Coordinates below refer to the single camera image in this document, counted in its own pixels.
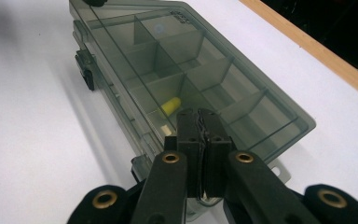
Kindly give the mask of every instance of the transparent lid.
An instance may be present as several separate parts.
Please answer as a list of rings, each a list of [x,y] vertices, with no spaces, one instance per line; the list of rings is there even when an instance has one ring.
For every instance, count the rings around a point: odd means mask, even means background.
[[[139,155],[176,135],[176,114],[220,115],[237,148],[270,162],[315,127],[311,117],[185,3],[71,0],[75,38],[89,50]]]

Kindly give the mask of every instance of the yellow foam earplug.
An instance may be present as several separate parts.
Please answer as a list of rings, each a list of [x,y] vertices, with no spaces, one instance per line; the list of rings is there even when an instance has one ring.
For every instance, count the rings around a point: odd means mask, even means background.
[[[169,117],[175,110],[177,110],[181,104],[179,97],[173,97],[161,106],[162,111]]]

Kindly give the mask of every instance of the white table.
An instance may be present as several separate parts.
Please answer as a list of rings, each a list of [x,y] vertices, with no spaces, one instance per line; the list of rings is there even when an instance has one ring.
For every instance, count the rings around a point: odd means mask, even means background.
[[[187,2],[316,120],[280,156],[287,186],[358,199],[358,91],[240,2]],[[129,143],[79,75],[72,31],[67,1],[0,1],[0,223],[64,223],[91,189],[135,183]],[[220,205],[194,223],[225,222]]]

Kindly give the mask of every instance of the table surface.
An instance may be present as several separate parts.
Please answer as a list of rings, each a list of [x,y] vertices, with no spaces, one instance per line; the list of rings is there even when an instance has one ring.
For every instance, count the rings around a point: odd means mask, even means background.
[[[358,199],[358,90],[254,8],[187,2],[316,120],[280,156],[287,186],[325,183]],[[134,154],[79,75],[72,31],[66,1],[0,1],[0,223],[64,223],[91,189],[135,184]],[[227,221],[219,204],[194,223]]]

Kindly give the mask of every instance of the wooden edge strip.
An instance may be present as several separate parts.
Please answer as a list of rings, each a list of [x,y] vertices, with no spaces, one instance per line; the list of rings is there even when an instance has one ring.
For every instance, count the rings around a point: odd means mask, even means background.
[[[358,90],[358,70],[356,68],[345,62],[330,49],[327,49],[308,34],[297,28],[290,21],[260,0],[240,1]]]

